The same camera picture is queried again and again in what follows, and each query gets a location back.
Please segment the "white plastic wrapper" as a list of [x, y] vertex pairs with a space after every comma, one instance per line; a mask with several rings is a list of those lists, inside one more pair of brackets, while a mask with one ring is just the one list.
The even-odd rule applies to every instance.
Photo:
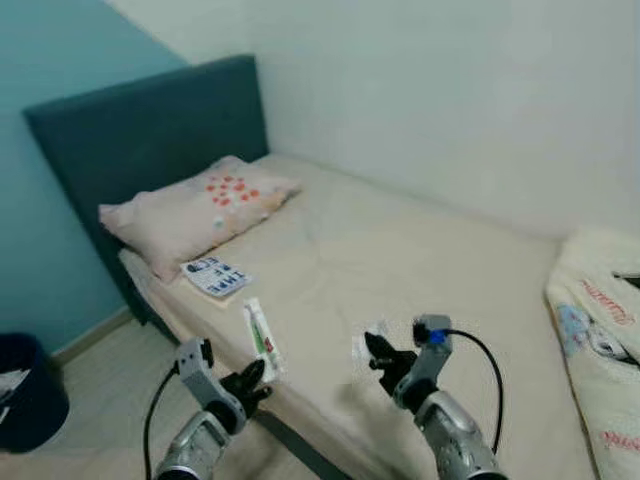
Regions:
[[387, 337], [389, 334], [387, 320], [379, 319], [372, 321], [372, 323], [366, 323], [364, 326], [357, 328], [356, 333], [352, 335], [351, 357], [358, 369], [366, 367], [372, 358], [369, 343], [366, 340], [367, 334], [375, 335], [375, 337]]

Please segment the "white book with blue letters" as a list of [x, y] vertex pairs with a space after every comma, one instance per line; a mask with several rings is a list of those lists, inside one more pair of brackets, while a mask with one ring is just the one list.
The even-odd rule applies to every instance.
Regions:
[[247, 287], [253, 280], [250, 274], [225, 264], [218, 257], [204, 257], [183, 262], [180, 271], [189, 283], [215, 300], [223, 300]]

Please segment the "pink pillow with coloured spots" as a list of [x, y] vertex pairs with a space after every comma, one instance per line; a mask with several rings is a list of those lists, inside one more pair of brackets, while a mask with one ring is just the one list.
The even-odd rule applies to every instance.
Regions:
[[169, 282], [183, 262], [256, 227], [301, 189], [300, 180], [224, 156], [191, 178], [99, 205], [99, 220]]

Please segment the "cream cartoon print quilt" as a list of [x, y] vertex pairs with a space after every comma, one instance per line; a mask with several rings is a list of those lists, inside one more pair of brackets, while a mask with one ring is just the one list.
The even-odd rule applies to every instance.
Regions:
[[640, 243], [582, 228], [545, 284], [600, 480], [640, 480]]

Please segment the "dark bed base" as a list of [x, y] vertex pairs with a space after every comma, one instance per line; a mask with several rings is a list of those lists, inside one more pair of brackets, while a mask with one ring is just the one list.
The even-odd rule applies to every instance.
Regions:
[[[116, 287], [125, 298], [125, 307], [129, 314], [137, 317], [142, 324], [156, 326], [156, 329], [159, 329], [170, 342], [178, 344], [191, 337], [200, 337], [202, 334], [215, 340], [227, 339], [225, 335], [219, 334], [207, 325], [193, 308], [182, 305], [177, 298], [166, 297], [163, 287], [159, 284], [146, 285], [142, 280], [120, 279], [116, 282]], [[177, 366], [172, 365], [166, 370], [159, 387], [152, 394], [146, 415], [143, 417], [142, 458], [143, 471], [147, 480], [154, 480], [157, 476], [157, 463], [152, 457], [151, 447], [152, 424], [154, 424], [157, 403], [166, 385], [175, 375], [177, 375]], [[260, 424], [271, 438], [288, 449], [312, 474], [328, 480], [349, 480], [346, 472], [334, 465], [323, 452], [316, 451], [314, 445], [308, 443], [296, 430], [280, 420], [274, 412], [256, 411], [255, 415], [248, 416], [247, 420]]]

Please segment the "mattress with cream sheet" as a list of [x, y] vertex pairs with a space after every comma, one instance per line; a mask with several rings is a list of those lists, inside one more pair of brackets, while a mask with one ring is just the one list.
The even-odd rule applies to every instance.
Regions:
[[227, 337], [200, 335], [220, 369], [253, 357], [242, 306], [257, 298], [285, 367], [265, 410], [355, 479], [435, 480], [428, 443], [378, 372], [352, 361], [351, 339], [385, 319], [389, 342], [408, 349], [415, 317], [448, 315], [465, 338], [440, 384], [498, 442], [506, 474], [598, 480], [544, 296], [556, 243], [298, 157], [262, 165], [302, 189], [215, 251], [253, 278], [229, 301], [184, 278], [160, 282], [136, 253], [118, 253], [132, 280], [161, 285]]

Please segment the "dark blue trash bin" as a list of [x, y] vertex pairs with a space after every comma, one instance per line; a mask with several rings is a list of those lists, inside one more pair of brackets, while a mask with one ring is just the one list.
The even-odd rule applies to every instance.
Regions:
[[0, 374], [23, 371], [12, 393], [0, 393], [0, 453], [36, 451], [67, 421], [70, 401], [50, 353], [35, 335], [0, 333]]

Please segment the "crumpled white paper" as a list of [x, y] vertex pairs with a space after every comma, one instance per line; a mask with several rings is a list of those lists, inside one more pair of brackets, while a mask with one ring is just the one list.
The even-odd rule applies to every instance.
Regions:
[[17, 392], [23, 381], [28, 378], [29, 372], [29, 369], [0, 372], [0, 403]]

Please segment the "teal fabric headboard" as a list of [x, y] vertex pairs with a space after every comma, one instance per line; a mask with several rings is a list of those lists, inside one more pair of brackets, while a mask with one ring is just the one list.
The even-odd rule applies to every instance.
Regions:
[[35, 138], [125, 306], [141, 323], [157, 315], [134, 287], [99, 206], [169, 186], [233, 155], [269, 154], [255, 56], [206, 61], [23, 109]]

